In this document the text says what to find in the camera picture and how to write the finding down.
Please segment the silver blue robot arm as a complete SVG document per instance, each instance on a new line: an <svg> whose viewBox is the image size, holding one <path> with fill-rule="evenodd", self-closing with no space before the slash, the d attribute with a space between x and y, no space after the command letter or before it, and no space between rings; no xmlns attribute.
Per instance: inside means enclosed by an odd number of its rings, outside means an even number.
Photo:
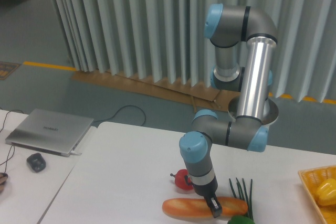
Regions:
<svg viewBox="0 0 336 224"><path fill-rule="evenodd" d="M276 110L268 93L277 29L261 9L213 4L206 16L204 35L216 48L211 85L238 95L229 103L229 122L220 122L210 110L197 112L192 130L180 139L179 147L188 172L185 180L204 198L210 215L217 218L224 205L216 196L211 147L218 144L253 152L265 150L267 117Z"/></svg>

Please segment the person hand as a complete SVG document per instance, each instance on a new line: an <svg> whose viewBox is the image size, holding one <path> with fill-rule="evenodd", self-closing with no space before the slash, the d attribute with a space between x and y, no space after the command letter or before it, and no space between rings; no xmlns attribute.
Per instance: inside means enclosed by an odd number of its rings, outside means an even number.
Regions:
<svg viewBox="0 0 336 224"><path fill-rule="evenodd" d="M8 174L7 173L1 173L0 174L0 193L3 192L7 180L8 180Z"/></svg>

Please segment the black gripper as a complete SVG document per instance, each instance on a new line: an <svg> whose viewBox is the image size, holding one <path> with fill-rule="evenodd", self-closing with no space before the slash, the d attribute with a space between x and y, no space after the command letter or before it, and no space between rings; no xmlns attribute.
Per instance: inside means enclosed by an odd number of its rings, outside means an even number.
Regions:
<svg viewBox="0 0 336 224"><path fill-rule="evenodd" d="M198 185L193 183L193 188L198 195L204 197L207 206L209 207L213 215L213 218L219 217L222 214L223 210L215 194L218 188L216 176L214 176L214 178L205 185Z"/></svg>

